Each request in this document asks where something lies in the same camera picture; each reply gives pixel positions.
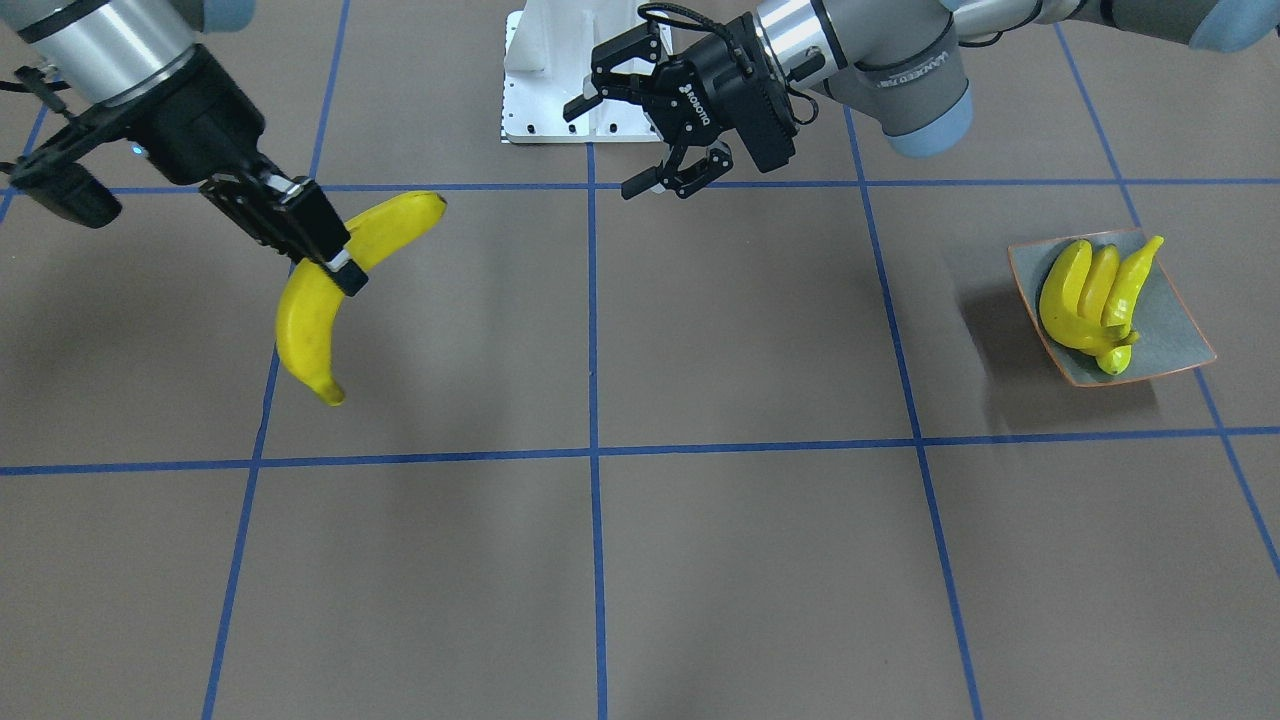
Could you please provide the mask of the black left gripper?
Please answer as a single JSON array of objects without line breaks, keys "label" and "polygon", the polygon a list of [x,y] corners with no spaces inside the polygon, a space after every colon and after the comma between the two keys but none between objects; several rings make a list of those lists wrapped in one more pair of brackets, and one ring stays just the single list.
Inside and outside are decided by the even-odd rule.
[{"label": "black left gripper", "polygon": [[[669,56],[659,24],[703,36]],[[621,184],[623,200],[653,190],[686,199],[719,179],[733,168],[732,151],[717,141],[728,131],[739,135],[759,172],[790,163],[797,127],[756,26],[753,14],[723,24],[703,15],[680,22],[652,14],[650,22],[593,49],[584,91],[564,104],[563,120],[575,122],[607,100],[627,102],[641,108],[671,145],[658,165]],[[707,147],[707,154],[681,168],[689,147]]]}]

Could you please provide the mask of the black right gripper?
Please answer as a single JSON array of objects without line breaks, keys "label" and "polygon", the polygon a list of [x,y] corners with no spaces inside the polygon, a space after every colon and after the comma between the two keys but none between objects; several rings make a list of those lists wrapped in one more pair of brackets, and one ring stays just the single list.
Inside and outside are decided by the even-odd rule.
[{"label": "black right gripper", "polygon": [[366,270],[347,249],[351,233],[320,184],[271,168],[259,150],[262,113],[204,45],[120,108],[125,138],[172,184],[204,182],[201,195],[250,238],[320,266],[344,296],[366,286]]}]

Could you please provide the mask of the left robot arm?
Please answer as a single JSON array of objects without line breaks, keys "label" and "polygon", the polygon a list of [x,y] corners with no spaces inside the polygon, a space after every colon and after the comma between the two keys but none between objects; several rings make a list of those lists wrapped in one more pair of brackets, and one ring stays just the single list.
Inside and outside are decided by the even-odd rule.
[{"label": "left robot arm", "polygon": [[717,22],[673,3],[595,46],[575,120],[607,101],[643,110],[667,151],[621,186],[625,199],[668,190],[681,199],[733,167],[733,132],[762,173],[795,154],[804,119],[794,99],[815,94],[879,123],[906,158],[951,149],[973,120],[961,50],[1030,24],[1082,20],[1196,50],[1236,53],[1277,29],[1275,1],[764,1]]}]

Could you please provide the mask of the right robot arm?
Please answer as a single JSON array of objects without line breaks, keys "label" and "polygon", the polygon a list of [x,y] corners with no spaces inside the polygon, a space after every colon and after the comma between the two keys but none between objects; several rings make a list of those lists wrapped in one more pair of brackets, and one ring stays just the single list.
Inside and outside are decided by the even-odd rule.
[{"label": "right robot arm", "polygon": [[96,147],[132,142],[175,186],[197,186],[248,237],[311,261],[344,295],[367,274],[323,188],[260,150],[264,114],[201,35],[246,28],[252,1],[5,1],[3,23],[40,58],[10,91],[32,94],[67,126],[3,165],[13,187],[88,228],[122,205],[82,165]]}]

